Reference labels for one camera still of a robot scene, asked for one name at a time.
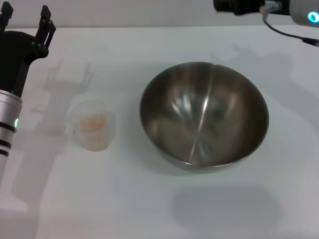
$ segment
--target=black cable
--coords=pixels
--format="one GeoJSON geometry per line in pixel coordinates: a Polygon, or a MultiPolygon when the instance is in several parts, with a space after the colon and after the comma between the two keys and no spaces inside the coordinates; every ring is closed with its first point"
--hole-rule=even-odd
{"type": "Polygon", "coordinates": [[[288,34],[288,33],[284,33],[282,31],[279,31],[277,29],[275,29],[274,27],[270,26],[270,24],[265,20],[263,19],[263,22],[265,23],[266,26],[268,26],[270,29],[272,29],[273,31],[281,34],[281,35],[284,35],[284,36],[288,36],[288,37],[293,37],[293,38],[297,38],[297,39],[300,39],[300,40],[303,40],[304,37],[301,37],[301,36],[296,36],[296,35],[292,35],[292,34],[288,34]]]}
{"type": "Polygon", "coordinates": [[[312,46],[319,46],[319,40],[317,39],[313,39],[313,38],[307,38],[307,37],[301,37],[301,36],[296,36],[296,35],[292,35],[292,34],[288,34],[288,33],[284,33],[282,31],[279,31],[277,29],[275,29],[274,27],[270,26],[270,24],[267,22],[266,20],[267,16],[263,16],[263,22],[265,23],[266,26],[268,26],[271,30],[273,30],[276,33],[279,33],[283,36],[288,36],[288,37],[292,37],[292,38],[296,38],[296,39],[300,39],[301,41],[303,41],[306,44],[310,44],[312,46]]]}

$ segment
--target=clear plastic cup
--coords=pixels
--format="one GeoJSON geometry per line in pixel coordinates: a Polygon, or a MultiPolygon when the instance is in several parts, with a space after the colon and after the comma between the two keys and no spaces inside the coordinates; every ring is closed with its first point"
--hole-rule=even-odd
{"type": "Polygon", "coordinates": [[[86,149],[96,152],[108,147],[108,121],[103,102],[91,100],[78,104],[70,114],[70,122],[86,149]]]}

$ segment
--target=stainless steel bowl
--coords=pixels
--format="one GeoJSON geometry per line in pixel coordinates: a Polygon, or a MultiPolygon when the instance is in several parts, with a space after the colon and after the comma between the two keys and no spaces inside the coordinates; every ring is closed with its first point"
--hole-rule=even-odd
{"type": "Polygon", "coordinates": [[[269,124],[265,100],[246,77],[205,62],[157,75],[143,92],[140,118],[152,143],[190,169],[213,169],[249,156],[269,124]]]}

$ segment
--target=white table surface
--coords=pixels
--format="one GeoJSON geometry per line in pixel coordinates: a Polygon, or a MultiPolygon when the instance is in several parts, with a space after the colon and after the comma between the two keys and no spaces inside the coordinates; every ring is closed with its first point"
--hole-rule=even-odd
{"type": "MultiPolygon", "coordinates": [[[[315,28],[278,28],[319,38],[315,28]]],[[[0,238],[318,238],[318,58],[319,48],[265,26],[58,29],[23,91],[0,186],[0,238]],[[190,61],[237,70],[267,102],[265,141],[234,167],[175,168],[142,130],[147,83],[190,61]],[[67,116],[87,99],[116,115],[102,152],[70,139],[67,116]]]]}

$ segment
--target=green indicator light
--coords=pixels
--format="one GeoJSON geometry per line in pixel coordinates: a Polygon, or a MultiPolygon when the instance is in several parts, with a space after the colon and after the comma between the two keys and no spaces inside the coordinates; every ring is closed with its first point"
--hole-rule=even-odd
{"type": "Polygon", "coordinates": [[[19,119],[16,119],[15,122],[14,122],[14,127],[17,128],[18,126],[19,126],[19,119]]]}

